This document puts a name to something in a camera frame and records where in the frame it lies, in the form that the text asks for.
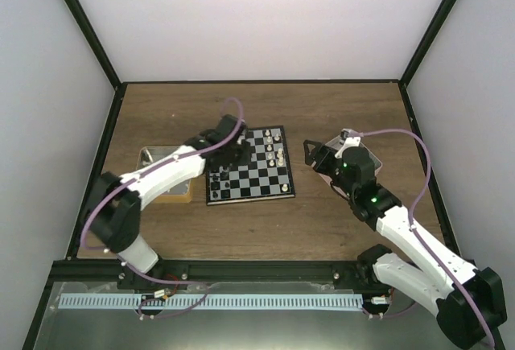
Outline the gold metal tin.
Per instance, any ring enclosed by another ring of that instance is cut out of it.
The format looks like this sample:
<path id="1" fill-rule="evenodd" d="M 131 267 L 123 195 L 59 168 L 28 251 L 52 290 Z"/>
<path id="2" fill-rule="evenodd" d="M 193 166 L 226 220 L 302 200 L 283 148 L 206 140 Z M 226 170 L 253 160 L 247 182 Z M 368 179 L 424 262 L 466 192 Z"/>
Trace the gold metal tin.
<path id="1" fill-rule="evenodd" d="M 138 156 L 136 168 L 138 170 L 148 167 L 153 163 L 164 159 L 174 153 L 177 146 L 144 146 Z M 162 193 L 154 201 L 158 204 L 165 203 L 190 203 L 192 201 L 192 181 L 187 180 Z"/>

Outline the black and silver chessboard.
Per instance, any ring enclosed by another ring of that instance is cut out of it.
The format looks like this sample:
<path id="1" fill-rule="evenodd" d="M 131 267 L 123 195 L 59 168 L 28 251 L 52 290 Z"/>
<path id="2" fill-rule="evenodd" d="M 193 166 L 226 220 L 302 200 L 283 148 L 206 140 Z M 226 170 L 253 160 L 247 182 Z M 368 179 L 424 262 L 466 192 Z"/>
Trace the black and silver chessboard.
<path id="1" fill-rule="evenodd" d="M 272 143 L 266 142 L 265 132 L 271 131 Z M 274 136 L 281 134 L 281 140 L 276 142 Z M 278 200 L 295 197 L 295 185 L 290 164 L 290 156 L 286 144 L 286 132 L 283 126 L 268 126 L 252 128 L 246 131 L 245 140 L 251 145 L 251 161 L 247 166 L 232 169 L 220 169 L 206 174 L 206 204 L 208 206 L 221 204 L 236 204 L 259 200 Z M 266 150 L 268 145 L 273 151 Z M 283 149 L 284 165 L 277 165 L 276 152 Z M 269 166 L 269 153 L 274 153 L 275 166 Z M 224 189 L 224 183 L 230 182 L 230 188 Z M 289 191 L 283 192 L 282 185 L 288 184 Z M 219 191 L 220 199 L 210 199 L 210 191 Z"/>

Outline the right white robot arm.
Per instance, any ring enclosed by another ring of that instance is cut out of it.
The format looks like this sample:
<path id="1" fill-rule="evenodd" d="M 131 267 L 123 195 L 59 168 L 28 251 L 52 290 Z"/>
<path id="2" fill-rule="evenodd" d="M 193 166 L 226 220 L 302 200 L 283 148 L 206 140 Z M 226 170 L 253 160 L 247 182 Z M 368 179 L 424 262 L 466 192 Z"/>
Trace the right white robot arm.
<path id="1" fill-rule="evenodd" d="M 383 245 L 364 251 L 357 268 L 363 286 L 383 283 L 400 290 L 437 320 L 458 348 L 486 340 L 507 319 L 500 276 L 478 269 L 452 252 L 414 220 L 409 209 L 377 181 L 379 162 L 360 138 L 347 137 L 338 147 L 306 140 L 305 163 L 347 200 L 355 217 L 392 242 L 408 258 L 403 261 Z"/>

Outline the light blue slotted strip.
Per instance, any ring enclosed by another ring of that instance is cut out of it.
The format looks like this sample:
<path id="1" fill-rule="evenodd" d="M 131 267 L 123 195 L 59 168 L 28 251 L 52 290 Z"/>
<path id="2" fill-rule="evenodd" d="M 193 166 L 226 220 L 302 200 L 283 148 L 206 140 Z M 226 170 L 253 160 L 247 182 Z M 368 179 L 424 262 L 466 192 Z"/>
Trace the light blue slotted strip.
<path id="1" fill-rule="evenodd" d="M 82 310 L 144 310 L 179 311 L 192 305 L 213 311 L 361 311 L 363 298 L 359 294 L 210 294 L 201 303 L 200 294 L 176 294 L 162 301 L 146 300 L 144 294 L 86 294 L 60 296 L 58 308 Z"/>

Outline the pink embossed metal tin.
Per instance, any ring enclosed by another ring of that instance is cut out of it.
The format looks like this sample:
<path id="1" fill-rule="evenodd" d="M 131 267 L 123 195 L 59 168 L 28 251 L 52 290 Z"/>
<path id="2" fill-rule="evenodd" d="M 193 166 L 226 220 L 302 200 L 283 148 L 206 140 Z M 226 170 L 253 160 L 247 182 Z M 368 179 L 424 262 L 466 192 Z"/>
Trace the pink embossed metal tin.
<path id="1" fill-rule="evenodd" d="M 338 136 L 334 137 L 333 139 L 331 139 L 330 141 L 326 142 L 325 145 L 329 149 L 333 150 L 336 153 L 340 147 L 339 140 L 340 140 L 340 135 L 338 135 Z M 361 140 L 360 140 L 360 145 L 358 147 L 367 151 L 368 156 L 370 157 L 370 159 L 373 162 L 374 172 L 377 175 L 382 168 L 382 162 Z"/>

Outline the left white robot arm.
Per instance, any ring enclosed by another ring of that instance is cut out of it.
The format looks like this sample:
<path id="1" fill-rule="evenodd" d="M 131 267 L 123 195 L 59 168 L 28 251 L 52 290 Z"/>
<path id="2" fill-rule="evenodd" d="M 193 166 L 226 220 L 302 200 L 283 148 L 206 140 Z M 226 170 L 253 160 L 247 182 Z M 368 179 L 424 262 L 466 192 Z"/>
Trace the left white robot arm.
<path id="1" fill-rule="evenodd" d="M 142 211 L 165 192 L 206 171 L 248 163 L 246 129 L 242 118 L 226 114 L 215 128 L 189 138 L 149 166 L 124 175 L 102 174 L 88 198 L 80 245 L 90 249 L 85 238 L 93 233 L 102 243 L 99 249 L 116 254 L 145 288 L 158 287 L 165 270 L 140 232 Z"/>

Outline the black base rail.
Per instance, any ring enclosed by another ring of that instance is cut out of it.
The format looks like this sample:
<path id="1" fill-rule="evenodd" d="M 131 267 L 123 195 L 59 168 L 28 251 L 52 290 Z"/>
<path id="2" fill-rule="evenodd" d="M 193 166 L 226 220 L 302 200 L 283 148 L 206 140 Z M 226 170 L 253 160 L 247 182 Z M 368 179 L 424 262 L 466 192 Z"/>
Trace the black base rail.
<path id="1" fill-rule="evenodd" d="M 134 274 L 114 259 L 54 261 L 52 282 L 116 282 L 123 290 L 154 290 L 159 285 Z M 388 290 L 357 261 L 209 261 L 165 260 L 155 278 L 202 282 L 311 282 L 356 293 Z"/>

